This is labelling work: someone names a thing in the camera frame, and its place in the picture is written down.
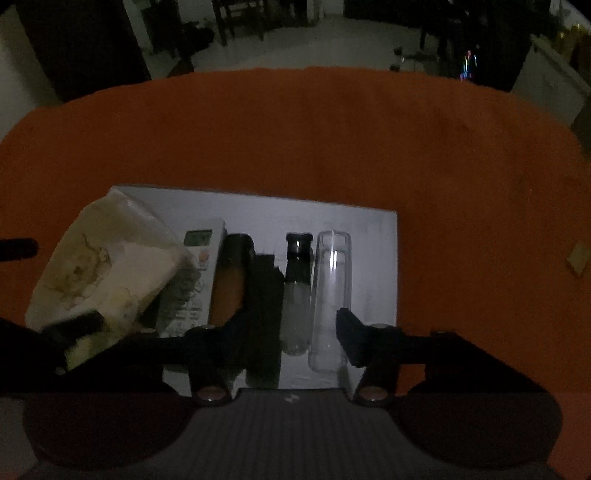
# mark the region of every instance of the orange table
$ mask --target orange table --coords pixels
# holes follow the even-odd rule
[[[398,323],[453,329],[557,394],[551,464],[591,473],[589,163],[570,131],[502,92],[421,74],[254,70],[106,90],[29,114],[0,144],[0,314],[22,322],[63,232],[113,184],[396,210]]]

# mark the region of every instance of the white cabinet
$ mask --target white cabinet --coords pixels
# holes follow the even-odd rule
[[[591,87],[548,40],[532,36],[530,52],[512,92],[570,125],[591,93]]]

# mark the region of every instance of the glass cup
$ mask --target glass cup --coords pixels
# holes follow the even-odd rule
[[[337,372],[346,362],[336,337],[336,312],[351,307],[351,236],[346,232],[320,232],[311,308],[312,336],[308,366],[315,372]]]

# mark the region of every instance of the small wooden block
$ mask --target small wooden block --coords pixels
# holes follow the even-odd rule
[[[568,264],[573,269],[574,273],[580,277],[583,275],[583,270],[587,266],[587,262],[591,258],[591,248],[583,242],[578,242],[569,257],[566,259]]]

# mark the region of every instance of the transparent container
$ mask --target transparent container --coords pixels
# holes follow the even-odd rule
[[[281,349],[291,356],[299,356],[310,344],[310,233],[288,233],[287,269],[283,290],[280,340]]]
[[[351,236],[320,232],[317,237],[311,309],[312,336],[308,366],[315,372],[336,372],[346,362],[336,337],[336,312],[351,307]]]

